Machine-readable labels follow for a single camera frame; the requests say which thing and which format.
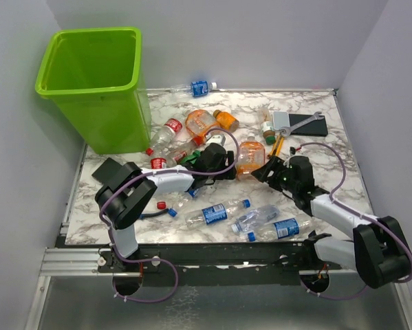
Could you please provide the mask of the crushed orange label bottle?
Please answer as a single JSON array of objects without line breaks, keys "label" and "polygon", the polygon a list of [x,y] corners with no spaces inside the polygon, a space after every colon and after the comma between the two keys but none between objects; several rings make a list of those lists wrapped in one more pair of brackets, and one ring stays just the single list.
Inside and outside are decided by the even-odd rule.
[{"label": "crushed orange label bottle", "polygon": [[185,117],[184,126],[197,146],[205,143],[208,131],[220,128],[218,121],[207,110],[185,110],[183,115]]},{"label": "crushed orange label bottle", "polygon": [[247,139],[239,145],[239,157],[236,165],[237,179],[252,178],[251,172],[265,164],[265,147],[256,141],[254,134],[249,134]]}]

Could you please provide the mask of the orange juice bottle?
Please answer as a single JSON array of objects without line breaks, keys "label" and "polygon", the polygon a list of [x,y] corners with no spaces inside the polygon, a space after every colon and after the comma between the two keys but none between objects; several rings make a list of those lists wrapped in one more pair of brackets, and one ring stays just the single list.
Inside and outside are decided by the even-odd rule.
[{"label": "orange juice bottle", "polygon": [[238,119],[226,111],[217,109],[213,112],[213,117],[220,124],[221,128],[230,131],[231,133],[235,132],[239,128]]}]

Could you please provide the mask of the brown tea bottle green cap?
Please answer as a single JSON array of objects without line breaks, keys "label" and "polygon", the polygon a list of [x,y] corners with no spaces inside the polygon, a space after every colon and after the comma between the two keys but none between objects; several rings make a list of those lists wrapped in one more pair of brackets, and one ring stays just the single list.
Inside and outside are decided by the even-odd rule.
[{"label": "brown tea bottle green cap", "polygon": [[257,111],[262,136],[267,145],[273,145],[276,142],[275,130],[272,123],[270,112],[266,108],[260,108]]}]

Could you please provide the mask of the blue label water bottle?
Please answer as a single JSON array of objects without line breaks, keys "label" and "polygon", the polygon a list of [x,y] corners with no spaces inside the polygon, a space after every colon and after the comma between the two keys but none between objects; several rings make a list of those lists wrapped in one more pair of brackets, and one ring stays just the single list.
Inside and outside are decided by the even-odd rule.
[{"label": "blue label water bottle", "polygon": [[215,205],[195,210],[185,214],[184,220],[189,228],[209,226],[214,223],[227,220],[251,207],[249,199],[229,200]]}]

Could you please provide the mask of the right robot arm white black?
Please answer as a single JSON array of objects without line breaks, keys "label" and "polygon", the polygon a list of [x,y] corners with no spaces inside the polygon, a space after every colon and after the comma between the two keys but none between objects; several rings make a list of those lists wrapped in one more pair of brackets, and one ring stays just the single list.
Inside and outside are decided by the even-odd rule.
[{"label": "right robot arm white black", "polygon": [[251,175],[279,192],[289,192],[299,210],[327,222],[349,237],[348,241],[319,234],[306,239],[301,252],[303,264],[316,269],[325,261],[357,271],[362,281],[377,289],[412,277],[412,253],[397,219],[361,214],[336,201],[317,186],[313,168],[305,156],[288,162],[271,157]]}]

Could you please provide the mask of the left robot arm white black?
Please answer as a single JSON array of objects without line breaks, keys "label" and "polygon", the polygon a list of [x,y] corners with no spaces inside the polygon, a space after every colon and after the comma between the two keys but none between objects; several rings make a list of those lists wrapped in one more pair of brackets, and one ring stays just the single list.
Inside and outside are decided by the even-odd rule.
[{"label": "left robot arm white black", "polygon": [[122,165],[107,158],[92,177],[102,184],[95,202],[116,248],[113,256],[116,266],[127,272],[137,265],[138,242],[134,223],[142,217],[154,196],[167,193],[195,196],[208,181],[234,179],[236,158],[235,152],[216,143],[209,144],[194,162],[173,168],[146,169],[134,162]]}]

